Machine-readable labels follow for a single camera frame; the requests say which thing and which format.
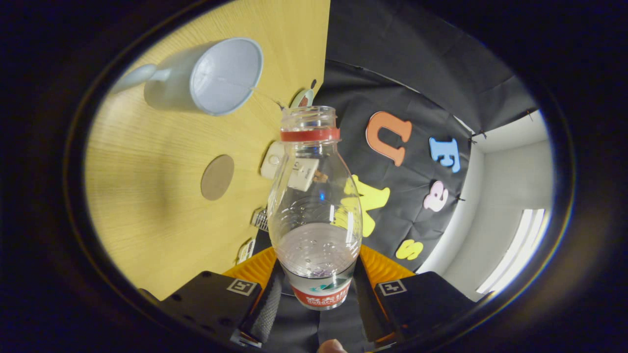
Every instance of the mug handle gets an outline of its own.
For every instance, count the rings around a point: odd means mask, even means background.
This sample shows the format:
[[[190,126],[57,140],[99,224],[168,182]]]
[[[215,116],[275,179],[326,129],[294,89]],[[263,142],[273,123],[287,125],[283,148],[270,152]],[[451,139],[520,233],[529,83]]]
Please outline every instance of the mug handle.
[[[131,87],[135,87],[151,79],[163,81],[168,78],[169,73],[169,70],[157,71],[157,65],[152,63],[140,66],[135,70],[129,72],[123,78],[119,79],[116,84],[111,87],[110,93],[120,93],[123,90],[130,89]]]

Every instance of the bottle label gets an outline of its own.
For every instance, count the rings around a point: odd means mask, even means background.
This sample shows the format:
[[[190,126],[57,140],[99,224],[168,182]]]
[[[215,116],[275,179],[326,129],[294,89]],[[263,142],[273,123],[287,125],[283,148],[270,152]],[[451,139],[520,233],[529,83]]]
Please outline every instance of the bottle label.
[[[355,262],[341,273],[327,278],[301,277],[285,267],[284,272],[300,302],[311,307],[324,308],[342,303],[349,292],[354,268]]]

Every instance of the black backdrop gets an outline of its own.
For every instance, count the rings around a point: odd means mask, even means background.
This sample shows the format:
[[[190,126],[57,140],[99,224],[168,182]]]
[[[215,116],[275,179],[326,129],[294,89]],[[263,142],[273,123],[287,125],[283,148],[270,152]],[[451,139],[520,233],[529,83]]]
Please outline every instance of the black backdrop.
[[[460,195],[467,175],[471,145],[467,140],[471,133],[425,96],[372,72],[332,61],[325,65],[325,83],[314,103],[336,108],[342,138],[338,151],[351,173],[374,188],[390,188],[386,205],[367,211],[376,225],[362,243],[415,271],[430,255],[453,215],[456,196]],[[366,141],[369,118],[379,111],[412,123],[406,143],[387,129],[379,132],[382,142],[406,149],[401,166],[375,152]],[[456,139],[460,171],[454,173],[451,167],[431,159],[430,137],[437,141]],[[439,212],[423,208],[423,199],[435,181],[443,182],[449,191],[447,202]],[[423,244],[416,259],[396,257],[404,240]]]
[[[332,1],[327,58],[412,87],[476,133],[536,109],[521,80],[493,52],[414,1]]]

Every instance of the finger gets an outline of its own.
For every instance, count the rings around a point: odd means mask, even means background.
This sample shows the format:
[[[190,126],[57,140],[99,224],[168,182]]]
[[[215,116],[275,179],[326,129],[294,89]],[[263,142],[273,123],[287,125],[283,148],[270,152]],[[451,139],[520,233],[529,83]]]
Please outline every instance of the finger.
[[[318,353],[347,353],[338,340],[326,340],[318,348]]]

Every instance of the orange letter u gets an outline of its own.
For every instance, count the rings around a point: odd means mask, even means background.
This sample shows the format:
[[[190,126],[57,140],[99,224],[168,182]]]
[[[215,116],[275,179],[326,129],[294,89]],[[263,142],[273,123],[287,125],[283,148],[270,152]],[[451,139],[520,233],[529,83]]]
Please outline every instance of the orange letter u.
[[[386,128],[396,133],[403,142],[408,142],[410,133],[412,133],[412,123],[402,121],[387,112],[377,112],[371,116],[369,125],[366,127],[366,142],[369,144],[369,147],[375,152],[392,159],[396,166],[401,166],[403,158],[406,156],[406,149],[403,147],[393,148],[391,145],[383,143],[378,136],[381,128]]]

